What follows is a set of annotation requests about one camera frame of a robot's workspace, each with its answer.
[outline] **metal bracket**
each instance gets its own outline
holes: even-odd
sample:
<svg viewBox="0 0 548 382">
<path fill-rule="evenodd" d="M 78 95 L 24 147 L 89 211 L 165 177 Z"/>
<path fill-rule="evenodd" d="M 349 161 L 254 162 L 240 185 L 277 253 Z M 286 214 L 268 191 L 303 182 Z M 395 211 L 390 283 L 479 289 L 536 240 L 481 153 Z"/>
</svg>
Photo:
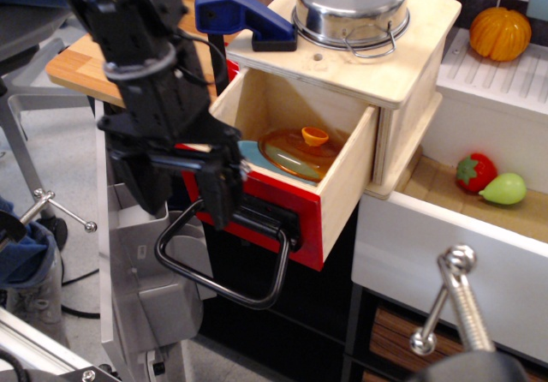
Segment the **metal bracket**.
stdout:
<svg viewBox="0 0 548 382">
<path fill-rule="evenodd" d="M 154 248 L 156 258 L 160 264 L 166 266 L 168 269 L 171 269 L 173 272 L 183 275 L 185 278 L 195 281 L 195 283 L 203 285 L 206 288 L 212 289 L 220 296 L 224 296 L 225 298 L 239 303 L 244 307 L 250 307 L 251 309 L 267 309 L 271 307 L 276 302 L 283 287 L 283 281 L 285 279 L 285 273 L 289 262 L 289 252 L 296 250 L 299 235 L 299 224 L 297 220 L 297 224 L 295 225 L 295 218 L 297 218 L 296 215 L 286 210 L 283 211 L 285 211 L 289 216 L 292 216 L 291 219 L 293 220 L 290 221 L 289 224 L 286 224 L 285 221 L 278 221 L 278 224 L 273 224 L 272 222 L 274 222 L 275 218 L 265 215 L 259 207 L 250 205 L 256 201 L 260 200 L 255 198 L 252 202 L 248 202 L 247 206 L 244 206 L 244 212 L 241 209 L 236 211 L 234 220 L 238 224 L 244 224 L 250 229 L 257 230 L 258 232 L 268 235 L 269 237 L 276 238 L 280 243 L 271 287 L 266 295 L 262 297 L 252 297 L 237 290 L 227 288 L 226 286 L 216 282 L 215 279 L 210 278 L 203 273 L 194 270 L 190 266 L 186 266 L 180 261 L 171 258 L 166 253 L 166 247 L 176 232 L 179 231 L 179 229 L 184 226 L 196 214 L 196 212 L 204 209 L 204 202 L 202 199 L 197 199 L 160 235 Z M 276 208 L 275 206 L 268 207 L 270 210 Z"/>
</svg>

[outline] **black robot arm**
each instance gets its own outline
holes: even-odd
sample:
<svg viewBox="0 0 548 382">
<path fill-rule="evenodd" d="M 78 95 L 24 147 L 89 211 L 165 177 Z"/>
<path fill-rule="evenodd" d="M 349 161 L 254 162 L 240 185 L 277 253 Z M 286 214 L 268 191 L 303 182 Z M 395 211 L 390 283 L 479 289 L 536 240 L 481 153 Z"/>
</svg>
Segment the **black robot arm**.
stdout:
<svg viewBox="0 0 548 382">
<path fill-rule="evenodd" d="M 210 97 L 191 37 L 178 27 L 182 0 L 67 0 L 103 52 L 104 72 L 126 111 L 98 126 L 116 172 L 155 213 L 170 197 L 170 171 L 191 170 L 217 229 L 242 197 L 240 132 L 208 111 Z M 209 152 L 176 149 L 206 144 Z"/>
</svg>

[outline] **black clamp handle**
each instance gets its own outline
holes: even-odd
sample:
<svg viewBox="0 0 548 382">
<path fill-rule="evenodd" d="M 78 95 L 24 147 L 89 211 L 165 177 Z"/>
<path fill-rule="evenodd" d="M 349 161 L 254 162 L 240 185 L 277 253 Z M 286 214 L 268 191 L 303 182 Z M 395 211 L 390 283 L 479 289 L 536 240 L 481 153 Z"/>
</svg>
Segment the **black clamp handle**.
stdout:
<svg viewBox="0 0 548 382">
<path fill-rule="evenodd" d="M 171 258 L 166 253 L 166 248 L 173 236 L 186 224 L 190 219 L 196 214 L 196 212 L 204 210 L 204 201 L 201 198 L 198 198 L 189 208 L 187 208 L 170 226 L 168 226 L 160 237 L 156 241 L 154 248 L 154 253 L 157 260 L 160 264 L 167 267 L 179 275 L 184 276 L 191 281 L 194 281 L 197 284 L 203 285 L 208 289 L 211 289 L 217 292 L 220 296 L 239 303 L 244 307 L 250 307 L 251 309 L 267 309 L 276 303 L 277 298 L 280 295 L 280 292 L 283 287 L 283 281 L 285 279 L 285 273 L 287 271 L 288 262 L 289 262 L 289 252 L 296 250 L 296 237 L 298 233 L 292 232 L 293 235 L 288 235 L 287 228 L 291 230 L 291 227 L 295 227 L 295 224 L 285 224 L 280 225 L 277 230 L 270 230 L 270 236 L 274 236 L 280 243 L 280 249 L 277 254 L 276 266 L 274 268 L 274 275 L 271 281 L 271 287 L 268 293 L 262 297 L 252 297 L 245 295 L 236 290 L 230 289 L 218 282 L 213 278 L 208 277 L 207 275 L 196 271 L 190 266 L 184 265 L 182 262 Z M 238 212 L 235 214 L 235 221 L 238 223 L 243 222 L 241 214 Z"/>
</svg>

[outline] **wooden box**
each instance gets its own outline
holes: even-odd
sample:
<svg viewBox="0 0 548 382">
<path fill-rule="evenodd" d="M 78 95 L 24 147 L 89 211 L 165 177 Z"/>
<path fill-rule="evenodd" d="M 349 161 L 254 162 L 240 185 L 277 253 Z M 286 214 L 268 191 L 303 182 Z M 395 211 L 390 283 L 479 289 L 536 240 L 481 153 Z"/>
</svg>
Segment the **wooden box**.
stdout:
<svg viewBox="0 0 548 382">
<path fill-rule="evenodd" d="M 291 21 L 295 1 L 274 0 L 269 8 Z M 325 127 L 348 138 L 316 187 L 260 167 L 253 167 L 245 185 L 246 192 L 299 214 L 303 244 L 292 258 L 314 269 L 322 268 L 364 191 L 380 198 L 390 195 L 441 102 L 438 68 L 461 5 L 454 0 L 408 0 L 408 8 L 408 30 L 386 57 L 362 59 L 302 37 L 295 52 L 255 52 L 249 31 L 227 48 L 227 57 L 243 72 L 211 113 L 239 128 L 245 140 L 257 140 L 276 128 L 303 126 Z M 276 243 L 241 227 L 228 231 L 277 249 Z"/>
<path fill-rule="evenodd" d="M 371 180 L 378 108 L 323 87 L 244 69 L 220 95 L 211 113 L 240 129 L 243 140 L 256 141 L 274 129 L 315 126 L 344 143 L 318 184 L 251 164 L 244 185 L 248 194 L 299 214 L 302 244 L 291 258 L 320 270 Z M 185 175 L 185 181 L 195 199 L 194 179 Z M 227 231 L 277 250 L 277 242 L 238 225 L 230 224 Z"/>
</svg>

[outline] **orange pumpkin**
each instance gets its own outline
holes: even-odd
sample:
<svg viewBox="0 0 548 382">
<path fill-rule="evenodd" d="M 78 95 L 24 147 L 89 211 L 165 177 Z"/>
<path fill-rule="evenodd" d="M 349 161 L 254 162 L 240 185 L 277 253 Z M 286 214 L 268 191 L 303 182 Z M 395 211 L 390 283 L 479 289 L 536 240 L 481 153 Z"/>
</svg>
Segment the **orange pumpkin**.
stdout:
<svg viewBox="0 0 548 382">
<path fill-rule="evenodd" d="M 531 41 L 531 24 L 523 14 L 506 8 L 488 8 L 470 27 L 470 46 L 493 61 L 512 61 Z"/>
</svg>

